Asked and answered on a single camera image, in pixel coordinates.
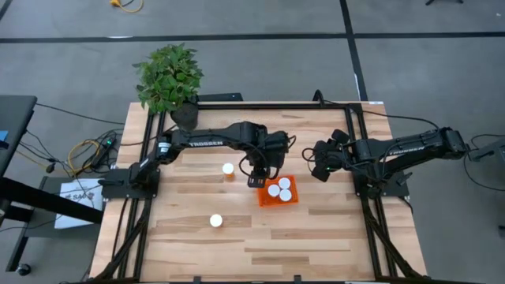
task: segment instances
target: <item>yellow cable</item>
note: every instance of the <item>yellow cable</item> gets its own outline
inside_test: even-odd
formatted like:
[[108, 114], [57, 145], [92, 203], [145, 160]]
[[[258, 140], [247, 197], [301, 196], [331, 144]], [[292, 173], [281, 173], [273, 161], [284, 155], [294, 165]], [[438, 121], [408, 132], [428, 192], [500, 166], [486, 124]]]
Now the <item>yellow cable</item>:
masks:
[[[22, 155], [22, 156], [23, 156], [23, 157], [25, 157], [26, 159], [29, 159], [30, 161], [34, 162], [35, 164], [37, 164], [38, 166], [40, 166], [41, 168], [43, 168], [43, 169], [44, 169], [44, 171], [47, 169], [47, 166], [45, 166], [45, 165], [44, 165], [44, 164], [42, 164], [42, 163], [39, 163], [39, 162], [35, 161], [34, 159], [32, 159], [32, 158], [30, 158], [29, 156], [27, 156], [25, 153], [20, 152], [20, 151], [18, 151], [18, 150], [16, 150], [16, 153], [17, 153], [17, 154], [19, 154], [19, 155]], [[63, 171], [63, 170], [56, 170], [56, 169], [54, 169], [54, 171], [57, 171], [57, 172], [59, 172], [59, 173], [66, 173], [66, 172], [65, 172], [65, 171]]]
[[142, 7], [144, 7], [144, 0], [140, 0], [139, 7], [137, 9], [133, 9], [133, 10], [125, 9], [125, 7], [123, 7], [123, 5], [121, 5], [121, 0], [110, 0], [110, 4], [113, 6], [119, 7], [121, 10], [123, 10], [127, 13], [136, 13], [136, 12], [142, 10]]
[[85, 169], [89, 168], [89, 167], [90, 167], [90, 165], [91, 165], [91, 164], [92, 164], [92, 162], [93, 162], [93, 161], [91, 160], [88, 164], [84, 165], [84, 166], [83, 166], [83, 167], [81, 167], [80, 169], [75, 169], [75, 168], [73, 167], [73, 164], [72, 164], [72, 153], [73, 153], [74, 151], [76, 151], [79, 147], [82, 147], [82, 146], [84, 146], [84, 145], [86, 145], [86, 144], [93, 144], [93, 145], [96, 147], [95, 156], [97, 156], [97, 155], [100, 153], [100, 145], [99, 145], [97, 142], [93, 141], [93, 140], [84, 140], [84, 141], [80, 142], [79, 144], [77, 144], [77, 145], [73, 146], [72, 150], [70, 150], [69, 155], [68, 155], [68, 157], [67, 157], [67, 162], [68, 162], [69, 167], [70, 167], [70, 169], [72, 170], [72, 172], [73, 172], [73, 175], [74, 175], [74, 176], [76, 175], [76, 173], [77, 173], [77, 172], [79, 172], [79, 171], [82, 171], [82, 170], [85, 170]]

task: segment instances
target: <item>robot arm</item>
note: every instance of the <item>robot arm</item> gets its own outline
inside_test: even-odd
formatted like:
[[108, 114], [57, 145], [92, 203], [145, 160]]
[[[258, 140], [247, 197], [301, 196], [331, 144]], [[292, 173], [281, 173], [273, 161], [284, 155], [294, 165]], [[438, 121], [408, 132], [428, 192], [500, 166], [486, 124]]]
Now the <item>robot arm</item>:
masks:
[[[431, 159], [460, 159], [468, 151], [459, 132], [450, 128], [391, 140], [348, 142], [349, 137], [340, 130], [335, 130], [331, 137], [328, 142], [318, 141], [312, 149], [316, 162], [312, 175], [321, 181], [326, 181], [330, 172], [343, 168], [364, 174], [377, 183]], [[386, 162], [386, 157], [391, 155], [398, 157]]]
[[245, 173], [249, 175], [248, 186], [261, 188], [267, 178], [275, 178], [270, 177], [271, 167], [277, 168], [277, 172], [282, 167], [289, 138], [283, 131], [268, 134], [264, 125], [248, 121], [234, 123], [225, 129], [168, 131], [158, 137], [155, 148], [143, 161], [129, 168], [129, 183], [148, 182], [149, 175], [160, 164], [172, 163], [186, 148], [219, 146], [244, 151], [245, 159], [253, 167], [251, 174]]

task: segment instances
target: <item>white bottle cap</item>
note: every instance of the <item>white bottle cap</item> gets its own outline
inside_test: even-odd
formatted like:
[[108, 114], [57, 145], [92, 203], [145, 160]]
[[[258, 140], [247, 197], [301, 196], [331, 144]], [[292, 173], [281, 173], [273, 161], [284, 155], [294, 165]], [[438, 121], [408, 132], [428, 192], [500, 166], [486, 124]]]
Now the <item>white bottle cap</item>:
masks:
[[291, 191], [289, 189], [283, 189], [283, 190], [281, 190], [279, 197], [284, 202], [290, 201], [291, 197], [292, 197]]
[[211, 216], [211, 226], [217, 228], [223, 224], [223, 217], [219, 214], [214, 214]]
[[279, 180], [279, 186], [281, 189], [288, 189], [291, 186], [291, 181], [287, 177], [283, 177]]
[[272, 197], [277, 197], [281, 189], [277, 185], [268, 186], [268, 194]]
[[223, 173], [224, 174], [232, 174], [234, 172], [234, 164], [226, 163], [223, 165]]

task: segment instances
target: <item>wooden table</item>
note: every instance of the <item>wooden table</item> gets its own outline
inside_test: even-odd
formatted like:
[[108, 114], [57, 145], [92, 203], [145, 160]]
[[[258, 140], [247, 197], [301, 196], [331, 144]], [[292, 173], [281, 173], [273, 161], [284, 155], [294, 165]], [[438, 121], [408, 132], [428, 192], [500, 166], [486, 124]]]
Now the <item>wooden table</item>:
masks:
[[[363, 103], [363, 107], [385, 114], [384, 105]], [[147, 116], [139, 103], [130, 105], [123, 144], [142, 141]], [[365, 114], [365, 120], [370, 138], [391, 139], [386, 118]], [[294, 275], [304, 280], [374, 279], [361, 202], [354, 195], [351, 173], [340, 170], [323, 183], [311, 176], [301, 158], [303, 148], [327, 140], [334, 129], [346, 129], [344, 112], [202, 110], [198, 129], [224, 128], [240, 121], [266, 125], [270, 133], [284, 130], [297, 136], [280, 175], [295, 176], [299, 204], [260, 208], [256, 190], [247, 187], [240, 171], [235, 171], [233, 181], [226, 180], [223, 164], [237, 166], [244, 156], [241, 151], [186, 149], [174, 163], [160, 167], [162, 178], [152, 205], [141, 281], [192, 281], [196, 275], [202, 281], [289, 281]], [[167, 116], [165, 128], [173, 124]], [[126, 168], [139, 155], [140, 145], [121, 147], [118, 165]], [[123, 200], [107, 203], [91, 276], [110, 261], [122, 204]], [[410, 209], [394, 197], [383, 198], [383, 204], [391, 240], [412, 267], [425, 274]], [[140, 204], [137, 216], [142, 207]], [[128, 211], [126, 208], [119, 244]], [[223, 216], [222, 228], [210, 226], [213, 214]], [[386, 275], [383, 248], [377, 242]], [[133, 273], [136, 247], [134, 244], [130, 251], [127, 276]]]

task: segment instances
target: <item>white paper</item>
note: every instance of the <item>white paper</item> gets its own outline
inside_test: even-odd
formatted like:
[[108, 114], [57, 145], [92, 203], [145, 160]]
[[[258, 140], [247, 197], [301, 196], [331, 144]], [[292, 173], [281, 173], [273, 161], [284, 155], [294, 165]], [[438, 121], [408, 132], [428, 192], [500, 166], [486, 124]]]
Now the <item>white paper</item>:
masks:
[[[69, 183], [62, 183], [62, 187], [60, 189], [60, 197], [78, 202], [88, 207], [93, 207], [101, 211], [103, 209], [102, 186], [99, 185], [98, 180], [100, 179], [80, 178], [80, 185], [77, 180]], [[92, 224], [88, 221], [60, 214], [56, 214], [56, 218], [57, 219], [54, 222], [55, 229], [66, 229]]]

